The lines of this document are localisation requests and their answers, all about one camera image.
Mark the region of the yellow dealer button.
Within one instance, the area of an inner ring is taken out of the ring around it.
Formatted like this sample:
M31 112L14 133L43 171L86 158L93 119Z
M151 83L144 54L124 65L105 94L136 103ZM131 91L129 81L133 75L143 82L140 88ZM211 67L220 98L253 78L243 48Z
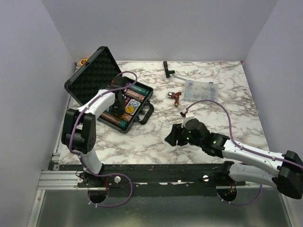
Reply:
M132 115L134 113L135 109L133 106L129 105L125 108L125 112Z

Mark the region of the black poker chip case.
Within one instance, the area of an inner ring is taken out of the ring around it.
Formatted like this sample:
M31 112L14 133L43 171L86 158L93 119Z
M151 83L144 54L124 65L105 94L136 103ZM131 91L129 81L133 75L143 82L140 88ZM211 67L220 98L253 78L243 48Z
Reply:
M65 90L75 101L83 105L91 100L99 89L109 87L114 78L120 73L121 70L109 48L101 46L65 82ZM149 101L152 94L152 87L136 82L124 92L125 108L131 99L135 99L141 103L135 114L130 115L125 112L123 115L117 115L110 113L107 109L98 120L123 133L127 133L135 122L144 125L154 111L154 107Z

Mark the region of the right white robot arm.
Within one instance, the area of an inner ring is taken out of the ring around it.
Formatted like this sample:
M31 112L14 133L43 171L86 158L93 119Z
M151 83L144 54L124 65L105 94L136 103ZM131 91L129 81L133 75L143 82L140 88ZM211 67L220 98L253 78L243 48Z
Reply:
M235 160L229 169L218 173L218 181L223 185L254 182L274 187L292 199L303 197L303 161L293 151L281 154L253 150L228 136L210 132L196 118L174 124L165 141L171 146L194 145L210 156Z

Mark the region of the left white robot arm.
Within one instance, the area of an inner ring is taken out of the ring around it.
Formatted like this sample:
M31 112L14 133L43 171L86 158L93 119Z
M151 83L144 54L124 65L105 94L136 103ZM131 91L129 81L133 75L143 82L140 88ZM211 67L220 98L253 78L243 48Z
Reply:
M100 89L80 108L68 109L64 117L61 142L79 158L84 171L89 173L89 182L95 187L105 181L105 175L100 172L103 164L94 150L96 120L107 109L110 113L124 114L124 92L128 87L127 79L118 75L109 87Z

